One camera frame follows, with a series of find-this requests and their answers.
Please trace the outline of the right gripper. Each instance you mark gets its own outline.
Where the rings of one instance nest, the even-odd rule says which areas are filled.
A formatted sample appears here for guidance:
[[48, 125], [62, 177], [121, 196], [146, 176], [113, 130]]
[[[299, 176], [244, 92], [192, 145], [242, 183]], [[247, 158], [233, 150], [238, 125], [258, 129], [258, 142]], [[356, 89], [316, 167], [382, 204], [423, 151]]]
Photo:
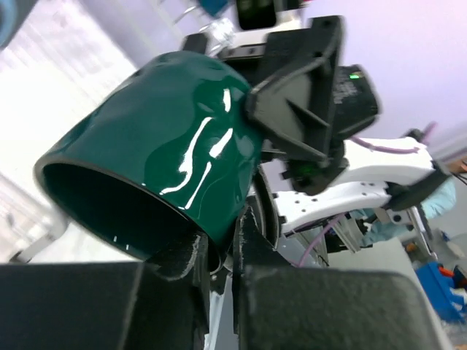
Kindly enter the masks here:
[[344, 140], [379, 114], [363, 67], [337, 70], [342, 37], [339, 16], [315, 17], [308, 28], [270, 33], [244, 105], [249, 120], [288, 158], [325, 166], [329, 155], [331, 171], [341, 168]]

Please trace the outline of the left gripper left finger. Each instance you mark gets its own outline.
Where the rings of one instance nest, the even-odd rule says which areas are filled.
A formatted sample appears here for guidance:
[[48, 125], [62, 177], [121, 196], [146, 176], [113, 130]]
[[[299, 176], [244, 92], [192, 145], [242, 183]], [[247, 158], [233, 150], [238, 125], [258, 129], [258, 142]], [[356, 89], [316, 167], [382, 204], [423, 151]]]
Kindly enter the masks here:
[[202, 349], [207, 331], [202, 234], [150, 262], [1, 267], [3, 349]]

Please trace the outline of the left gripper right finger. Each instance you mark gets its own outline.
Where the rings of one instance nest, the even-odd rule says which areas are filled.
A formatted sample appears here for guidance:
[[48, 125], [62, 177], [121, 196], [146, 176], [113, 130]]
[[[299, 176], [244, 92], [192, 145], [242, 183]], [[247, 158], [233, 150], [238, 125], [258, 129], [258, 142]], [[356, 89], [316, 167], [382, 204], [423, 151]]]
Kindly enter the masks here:
[[450, 349], [420, 285], [392, 271], [295, 268], [236, 222], [233, 306], [240, 349]]

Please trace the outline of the dark green mug front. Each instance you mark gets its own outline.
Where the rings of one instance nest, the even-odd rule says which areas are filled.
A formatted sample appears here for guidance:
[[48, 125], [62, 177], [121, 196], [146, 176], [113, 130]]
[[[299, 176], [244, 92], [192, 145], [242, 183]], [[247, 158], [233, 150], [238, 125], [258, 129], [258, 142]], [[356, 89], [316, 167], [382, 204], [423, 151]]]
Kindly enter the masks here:
[[57, 141], [37, 184], [99, 240], [146, 260], [190, 233], [228, 249], [263, 143], [242, 104], [250, 85], [190, 51], [150, 61]]

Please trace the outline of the light blue mug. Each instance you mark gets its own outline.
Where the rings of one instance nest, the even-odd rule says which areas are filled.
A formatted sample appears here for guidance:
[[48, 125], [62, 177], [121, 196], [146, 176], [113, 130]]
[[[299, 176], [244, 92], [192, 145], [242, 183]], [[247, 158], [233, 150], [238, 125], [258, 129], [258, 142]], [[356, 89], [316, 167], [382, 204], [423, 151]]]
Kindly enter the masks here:
[[37, 0], [1, 0], [1, 50], [5, 49], [26, 18], [36, 6]]

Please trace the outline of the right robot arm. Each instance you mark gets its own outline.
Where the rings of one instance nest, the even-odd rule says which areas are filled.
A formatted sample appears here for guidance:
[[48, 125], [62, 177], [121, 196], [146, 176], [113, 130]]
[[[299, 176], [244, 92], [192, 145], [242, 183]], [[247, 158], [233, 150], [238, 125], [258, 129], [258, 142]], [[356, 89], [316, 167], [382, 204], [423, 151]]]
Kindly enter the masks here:
[[339, 16], [235, 38], [250, 64], [247, 116], [272, 144], [264, 157], [283, 160], [284, 177], [312, 201], [291, 230], [362, 207], [410, 209], [450, 177], [419, 130], [397, 139], [359, 137], [378, 118], [379, 102], [362, 66], [340, 64], [342, 41]]

